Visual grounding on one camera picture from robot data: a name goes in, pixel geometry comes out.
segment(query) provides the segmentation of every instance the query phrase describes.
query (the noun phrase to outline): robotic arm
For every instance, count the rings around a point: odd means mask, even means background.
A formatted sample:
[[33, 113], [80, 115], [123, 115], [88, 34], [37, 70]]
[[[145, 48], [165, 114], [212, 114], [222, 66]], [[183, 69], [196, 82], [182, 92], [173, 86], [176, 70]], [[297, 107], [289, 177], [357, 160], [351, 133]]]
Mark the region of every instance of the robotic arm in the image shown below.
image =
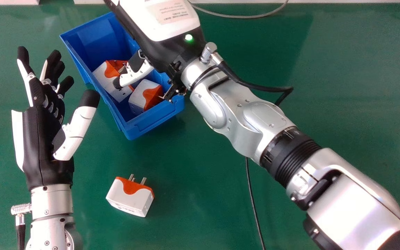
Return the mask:
[[24, 249], [24, 214], [32, 213], [30, 240], [26, 249], [81, 249], [81, 238], [72, 217], [73, 154], [80, 145], [100, 101], [100, 95], [86, 90], [69, 124], [61, 125], [65, 115], [63, 98], [73, 85], [64, 71], [61, 54], [54, 50], [44, 62], [38, 79], [29, 65], [24, 47], [18, 48], [17, 63], [27, 91], [30, 108], [12, 111], [16, 162], [26, 175], [31, 203], [11, 208], [16, 216], [18, 249]]
[[[302, 133], [278, 105], [255, 96], [249, 89], [254, 85], [238, 78], [216, 45], [205, 42], [187, 1], [105, 2], [149, 63], [171, 78], [165, 99], [190, 91], [207, 125], [265, 168], [307, 212], [303, 226], [319, 248], [400, 248], [400, 207], [390, 193]], [[281, 98], [291, 92], [279, 90], [286, 92]]]

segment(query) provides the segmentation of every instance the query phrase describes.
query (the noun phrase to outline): green tabletop surface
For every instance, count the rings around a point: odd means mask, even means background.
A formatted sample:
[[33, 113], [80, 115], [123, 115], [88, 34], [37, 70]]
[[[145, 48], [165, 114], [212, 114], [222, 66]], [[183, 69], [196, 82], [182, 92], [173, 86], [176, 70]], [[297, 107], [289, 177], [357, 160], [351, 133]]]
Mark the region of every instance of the green tabletop surface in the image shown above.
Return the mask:
[[[206, 7], [227, 14], [273, 8]], [[53, 49], [62, 52], [65, 74], [76, 79], [65, 98], [67, 120], [86, 86], [59, 35], [108, 11], [104, 5], [76, 6], [68, 0], [0, 6], [0, 250], [16, 249], [10, 207], [30, 201], [11, 131], [11, 109], [28, 106], [16, 48], [29, 50], [37, 72]], [[239, 76], [294, 86], [282, 103], [286, 115], [400, 204], [400, 5], [291, 4], [264, 19], [199, 17], [207, 40], [218, 45]], [[74, 217], [85, 249], [261, 249], [244, 158], [205, 124], [188, 96], [182, 113], [135, 141], [118, 130], [101, 102], [75, 154], [75, 170]], [[266, 170], [251, 162], [250, 171], [267, 249], [317, 249], [302, 228], [305, 212]], [[146, 218], [125, 214], [105, 200], [114, 178], [130, 174], [147, 177], [156, 195]]]

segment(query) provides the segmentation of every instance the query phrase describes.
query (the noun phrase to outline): green led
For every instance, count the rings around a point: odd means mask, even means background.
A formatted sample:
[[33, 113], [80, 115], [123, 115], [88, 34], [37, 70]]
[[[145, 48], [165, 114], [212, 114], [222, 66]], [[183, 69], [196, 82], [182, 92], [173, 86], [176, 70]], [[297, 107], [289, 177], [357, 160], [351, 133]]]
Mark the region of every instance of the green led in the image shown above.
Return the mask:
[[188, 42], [194, 41], [194, 37], [193, 37], [191, 34], [186, 34], [186, 35], [184, 36], [184, 39], [185, 39], [186, 41], [188, 41]]

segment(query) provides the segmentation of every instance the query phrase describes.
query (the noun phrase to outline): blue plastic bin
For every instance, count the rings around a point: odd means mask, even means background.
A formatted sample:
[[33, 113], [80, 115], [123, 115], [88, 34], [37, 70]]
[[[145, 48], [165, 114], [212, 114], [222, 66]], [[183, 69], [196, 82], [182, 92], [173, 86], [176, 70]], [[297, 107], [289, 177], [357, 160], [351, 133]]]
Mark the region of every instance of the blue plastic bin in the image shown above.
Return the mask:
[[[118, 129], [133, 140], [157, 127], [184, 109], [184, 97], [177, 95], [173, 102], [162, 101], [135, 116], [129, 108], [129, 97], [118, 103], [99, 84], [92, 74], [106, 60], [128, 60], [139, 49], [136, 41], [124, 30], [114, 14], [108, 13], [60, 35], [75, 62], [83, 81], [92, 84], [109, 107]], [[161, 84], [166, 92], [168, 76], [153, 70], [146, 79]]]

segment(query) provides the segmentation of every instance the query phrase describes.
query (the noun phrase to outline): white cable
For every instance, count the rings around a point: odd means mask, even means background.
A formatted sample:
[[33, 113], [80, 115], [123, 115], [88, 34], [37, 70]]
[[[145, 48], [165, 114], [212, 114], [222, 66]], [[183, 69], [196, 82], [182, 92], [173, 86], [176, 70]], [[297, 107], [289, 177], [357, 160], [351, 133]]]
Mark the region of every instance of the white cable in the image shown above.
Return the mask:
[[287, 2], [288, 2], [289, 0], [285, 0], [285, 2], [284, 2], [279, 8], [277, 8], [277, 9], [275, 9], [275, 10], [273, 10], [273, 11], [267, 12], [267, 13], [265, 13], [265, 14], [253, 15], [253, 16], [236, 16], [236, 15], [221, 14], [221, 13], [217, 13], [217, 12], [213, 12], [213, 11], [206, 10], [206, 9], [204, 9], [204, 8], [200, 8], [200, 7], [198, 7], [197, 5], [194, 5], [193, 3], [191, 3], [191, 0], [187, 0], [187, 1], [188, 1], [188, 2], [192, 5], [192, 7], [194, 7], [195, 9], [197, 9], [197, 10], [199, 10], [199, 11], [202, 11], [202, 12], [205, 12], [205, 13], [208, 13], [208, 14], [213, 15], [213, 16], [220, 16], [220, 17], [226, 17], [226, 18], [236, 18], [236, 19], [256, 19], [256, 18], [262, 18], [262, 17], [271, 16], [271, 15], [273, 15], [273, 14], [276, 14], [277, 12], [281, 11], [281, 10], [285, 7], [285, 5], [287, 4]]

